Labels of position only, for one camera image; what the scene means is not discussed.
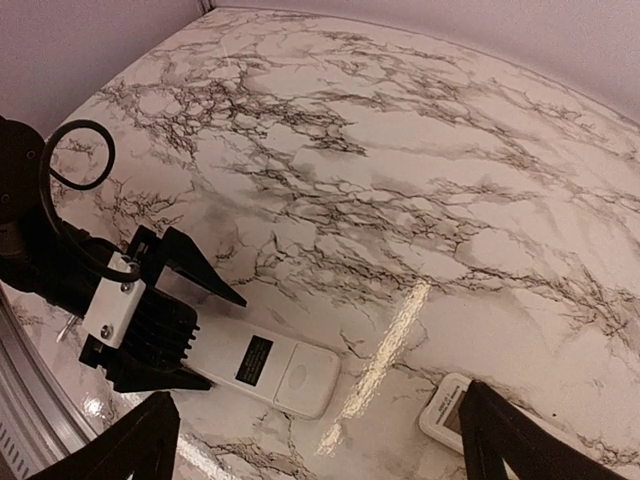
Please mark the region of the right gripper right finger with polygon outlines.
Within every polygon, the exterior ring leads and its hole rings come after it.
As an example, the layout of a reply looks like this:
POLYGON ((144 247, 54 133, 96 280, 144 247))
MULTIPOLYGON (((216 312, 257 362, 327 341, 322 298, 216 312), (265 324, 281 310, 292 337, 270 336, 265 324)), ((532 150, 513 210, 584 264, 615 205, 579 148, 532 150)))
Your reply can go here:
POLYGON ((469 479, 607 479, 621 476, 553 437, 489 385, 473 381, 459 409, 469 479))

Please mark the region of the clear handle screwdriver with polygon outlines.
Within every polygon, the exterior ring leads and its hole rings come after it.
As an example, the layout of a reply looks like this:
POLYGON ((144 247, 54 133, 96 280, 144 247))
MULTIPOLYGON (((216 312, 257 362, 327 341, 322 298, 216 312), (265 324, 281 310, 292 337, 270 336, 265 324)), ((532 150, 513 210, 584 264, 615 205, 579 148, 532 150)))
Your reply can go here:
POLYGON ((75 316, 71 316, 69 317, 64 326, 61 328, 61 330, 59 331, 57 337, 56 337, 56 342, 60 343, 62 342, 66 336, 68 335, 69 331, 72 329, 72 327, 75 325, 77 321, 77 318, 75 316))

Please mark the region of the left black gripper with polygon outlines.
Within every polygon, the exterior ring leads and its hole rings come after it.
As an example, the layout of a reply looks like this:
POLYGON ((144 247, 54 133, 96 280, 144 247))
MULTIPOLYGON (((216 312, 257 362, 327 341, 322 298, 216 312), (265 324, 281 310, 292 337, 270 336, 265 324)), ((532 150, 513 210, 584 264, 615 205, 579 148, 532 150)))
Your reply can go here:
MULTIPOLYGON (((63 225, 87 253, 105 266, 117 250, 106 239, 92 237, 67 222, 63 225)), ((196 243, 173 227, 161 238, 147 227, 138 227, 126 253, 140 261, 143 274, 149 270, 147 289, 134 318, 168 318, 170 297, 152 287, 166 267, 209 293, 237 306, 247 306, 247 301, 217 274, 196 243), (145 253, 134 251, 134 247, 140 250, 141 245, 147 247, 145 253)), ((28 214, 21 220, 1 224, 1 281, 18 291, 36 294, 71 314, 84 316, 100 276, 81 266, 55 239, 44 214, 28 214)), ((212 386, 202 375, 185 367, 171 371, 152 368, 91 335, 85 340, 79 361, 94 369, 101 367, 118 393, 208 391, 212 386)))

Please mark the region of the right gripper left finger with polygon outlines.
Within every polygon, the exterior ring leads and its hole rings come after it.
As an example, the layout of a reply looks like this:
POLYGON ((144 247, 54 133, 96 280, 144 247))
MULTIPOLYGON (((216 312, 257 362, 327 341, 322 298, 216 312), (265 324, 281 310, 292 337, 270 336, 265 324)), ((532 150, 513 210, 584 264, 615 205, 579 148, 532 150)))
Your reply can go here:
POLYGON ((168 392, 155 392, 108 430, 33 477, 67 479, 171 479, 180 417, 168 392))

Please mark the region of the white remote control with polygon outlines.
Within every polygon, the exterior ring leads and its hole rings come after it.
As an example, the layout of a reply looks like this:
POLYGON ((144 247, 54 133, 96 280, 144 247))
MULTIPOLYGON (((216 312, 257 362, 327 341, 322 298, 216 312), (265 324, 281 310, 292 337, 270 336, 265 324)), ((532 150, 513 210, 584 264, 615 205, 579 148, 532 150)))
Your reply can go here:
POLYGON ((215 384, 309 419, 326 410, 341 368, 329 349, 235 319, 202 324, 185 364, 215 384))

